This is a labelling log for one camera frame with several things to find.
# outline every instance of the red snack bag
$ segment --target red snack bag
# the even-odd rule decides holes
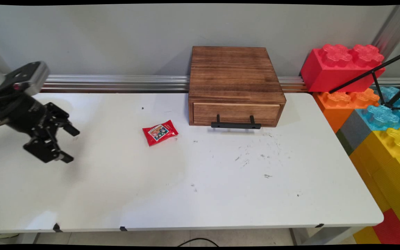
[[[149,146],[162,142],[169,137],[178,135],[171,120],[151,128],[144,128],[143,132],[144,135],[146,135]]]

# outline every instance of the black metal handle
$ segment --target black metal handle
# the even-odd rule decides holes
[[[211,122],[212,128],[243,128],[249,130],[259,130],[262,124],[254,122],[254,116],[249,116],[251,123],[239,122],[220,122],[220,115],[217,115],[217,122]]]

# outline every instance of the yellow lego brick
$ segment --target yellow lego brick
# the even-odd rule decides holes
[[[376,204],[379,206],[379,209],[381,209],[382,212],[385,212],[388,209],[390,209],[391,206],[388,204],[387,199],[385,199],[381,190],[376,185],[375,181],[370,176],[365,166],[362,164],[362,161],[360,160],[360,157],[357,154],[356,150],[354,150],[354,152],[350,155],[350,159],[354,167],[356,168],[357,172],[359,173],[360,177],[364,181],[365,186],[367,186],[368,190],[370,191],[371,195],[376,201]]]
[[[373,132],[371,132],[367,138],[375,137]],[[381,168],[379,161],[374,157],[372,150],[368,147],[368,144],[365,139],[354,151],[360,158],[362,165],[368,171],[370,175],[375,173]]]
[[[356,240],[357,244],[380,244],[374,229],[371,226],[367,226],[366,228],[358,231],[353,234],[354,240]]]
[[[373,179],[400,221],[400,158],[393,158]]]
[[[370,149],[380,166],[392,158],[400,158],[400,128],[372,131],[362,143]]]

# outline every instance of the floor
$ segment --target floor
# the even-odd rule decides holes
[[[310,228],[308,234],[311,236],[318,230],[319,228]],[[41,233],[36,239],[36,244],[176,247],[197,237],[210,239],[220,247],[293,245],[289,229]],[[16,242],[16,237],[0,241],[10,244]],[[356,241],[351,236],[340,244],[356,244]],[[184,247],[213,246],[212,243],[204,240],[196,240],[184,245]]]

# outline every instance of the table surface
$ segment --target table surface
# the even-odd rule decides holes
[[[72,163],[43,163],[0,127],[0,233],[373,226],[383,215],[306,93],[285,94],[276,128],[189,126],[188,95],[40,93],[81,134]],[[149,147],[144,127],[178,136]]]

